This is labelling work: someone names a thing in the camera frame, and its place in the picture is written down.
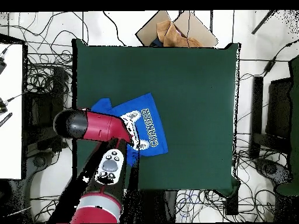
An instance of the white graphic print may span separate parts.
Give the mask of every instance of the white graphic print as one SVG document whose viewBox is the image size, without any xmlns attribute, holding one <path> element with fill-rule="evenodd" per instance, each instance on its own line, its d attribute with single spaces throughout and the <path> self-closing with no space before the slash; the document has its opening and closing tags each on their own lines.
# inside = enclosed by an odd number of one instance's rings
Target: white graphic print
<svg viewBox="0 0 299 224">
<path fill-rule="evenodd" d="M 123 120 L 124 123 L 126 124 L 126 127 L 132 137 L 134 146 L 133 149 L 138 151 L 138 136 L 137 136 L 137 131 L 136 131 L 136 126 L 135 122 L 141 117 L 141 113 L 139 111 L 131 111 L 127 114 L 124 114 L 120 116 Z M 140 150 L 148 149 L 150 147 L 150 143 L 146 140 L 140 140 Z"/>
</svg>

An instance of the green tablecloth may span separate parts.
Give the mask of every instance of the green tablecloth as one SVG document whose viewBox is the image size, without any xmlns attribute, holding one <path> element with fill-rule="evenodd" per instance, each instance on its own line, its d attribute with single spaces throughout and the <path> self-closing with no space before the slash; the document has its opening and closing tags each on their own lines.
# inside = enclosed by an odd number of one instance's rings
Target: green tablecloth
<svg viewBox="0 0 299 224">
<path fill-rule="evenodd" d="M 151 92 L 169 152 L 142 157 L 140 189 L 232 191 L 238 44 L 226 49 L 88 47 L 77 40 L 77 106 Z M 78 171 L 95 147 L 78 140 Z M 127 167 L 127 181 L 130 167 Z"/>
</svg>

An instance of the blue towel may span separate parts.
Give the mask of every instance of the blue towel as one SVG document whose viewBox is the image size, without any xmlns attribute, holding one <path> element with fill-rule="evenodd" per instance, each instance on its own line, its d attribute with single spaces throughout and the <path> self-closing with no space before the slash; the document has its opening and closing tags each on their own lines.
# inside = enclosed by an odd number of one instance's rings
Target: blue towel
<svg viewBox="0 0 299 224">
<path fill-rule="evenodd" d="M 168 153 L 165 134 L 151 93 L 112 107 L 109 98 L 100 99 L 91 108 L 96 113 L 121 117 L 132 136 L 134 146 L 128 145 L 127 164 L 133 165 L 138 156 L 138 130 L 140 156 L 155 156 Z"/>
</svg>

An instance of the cardboard box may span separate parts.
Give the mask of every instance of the cardboard box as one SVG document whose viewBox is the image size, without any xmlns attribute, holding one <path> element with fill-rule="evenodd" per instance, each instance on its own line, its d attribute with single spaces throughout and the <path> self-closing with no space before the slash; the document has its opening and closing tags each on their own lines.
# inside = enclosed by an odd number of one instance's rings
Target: cardboard box
<svg viewBox="0 0 299 224">
<path fill-rule="evenodd" d="M 136 32 L 136 37 L 144 46 L 150 46 L 150 44 L 158 38 L 157 23 L 166 20 L 171 20 L 167 11 L 158 11 L 138 32 Z"/>
<path fill-rule="evenodd" d="M 218 40 L 213 35 L 208 28 L 194 15 L 190 12 L 190 28 L 188 33 L 189 25 L 189 11 L 184 11 L 173 24 L 176 28 L 188 38 L 194 38 L 199 41 L 203 47 L 214 47 L 218 44 Z"/>
</svg>

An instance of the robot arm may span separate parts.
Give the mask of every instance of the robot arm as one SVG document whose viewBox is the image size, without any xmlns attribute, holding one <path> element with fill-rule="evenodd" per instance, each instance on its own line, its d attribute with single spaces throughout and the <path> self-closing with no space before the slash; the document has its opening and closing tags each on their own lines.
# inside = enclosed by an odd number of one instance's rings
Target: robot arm
<svg viewBox="0 0 299 224">
<path fill-rule="evenodd" d="M 119 222 L 127 144 L 132 144 L 123 120 L 88 111 L 65 110 L 54 119 L 54 129 L 64 138 L 100 142 L 80 175 L 73 175 L 48 223 Z"/>
</svg>

